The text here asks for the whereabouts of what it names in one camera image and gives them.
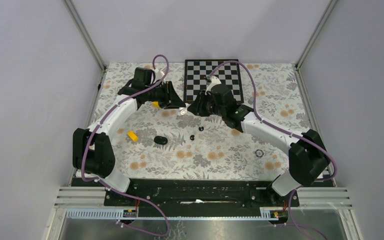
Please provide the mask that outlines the white earbud charging case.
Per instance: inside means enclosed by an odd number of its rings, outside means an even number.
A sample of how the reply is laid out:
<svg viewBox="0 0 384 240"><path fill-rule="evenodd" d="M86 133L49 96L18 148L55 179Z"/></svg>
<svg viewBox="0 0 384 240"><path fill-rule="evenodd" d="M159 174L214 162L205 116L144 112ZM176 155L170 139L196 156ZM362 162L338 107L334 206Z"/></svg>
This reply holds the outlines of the white earbud charging case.
<svg viewBox="0 0 384 240"><path fill-rule="evenodd" d="M180 107L179 110L178 110L178 114L180 116L184 116L188 113L188 107Z"/></svg>

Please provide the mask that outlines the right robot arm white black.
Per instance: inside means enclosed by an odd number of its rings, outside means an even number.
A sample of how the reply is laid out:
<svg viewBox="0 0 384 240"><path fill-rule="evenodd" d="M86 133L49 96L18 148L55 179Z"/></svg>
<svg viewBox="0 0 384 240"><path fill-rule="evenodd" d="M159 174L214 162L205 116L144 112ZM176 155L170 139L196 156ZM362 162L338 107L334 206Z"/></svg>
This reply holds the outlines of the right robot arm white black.
<svg viewBox="0 0 384 240"><path fill-rule="evenodd" d="M251 107L238 104L224 84L202 90L187 111L200 117L217 115L228 127L262 139L288 155L288 170L270 184L266 193L273 206L281 205L292 190L311 186L331 162L316 131L293 132L258 117Z"/></svg>

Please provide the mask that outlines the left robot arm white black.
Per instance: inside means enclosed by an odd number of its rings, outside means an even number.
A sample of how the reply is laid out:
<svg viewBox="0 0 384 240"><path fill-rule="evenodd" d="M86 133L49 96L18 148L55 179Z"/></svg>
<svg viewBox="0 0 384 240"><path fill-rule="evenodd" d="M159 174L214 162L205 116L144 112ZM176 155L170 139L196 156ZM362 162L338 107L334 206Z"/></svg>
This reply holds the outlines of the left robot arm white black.
<svg viewBox="0 0 384 240"><path fill-rule="evenodd" d="M137 67L132 79L118 91L112 106L86 129L77 128L72 139L72 165L87 181L102 181L117 190L116 199L124 206L132 204L135 192L130 179L116 167L112 139L125 121L147 102L162 109L179 109L186 105L176 93L173 83L166 81L167 70Z"/></svg>

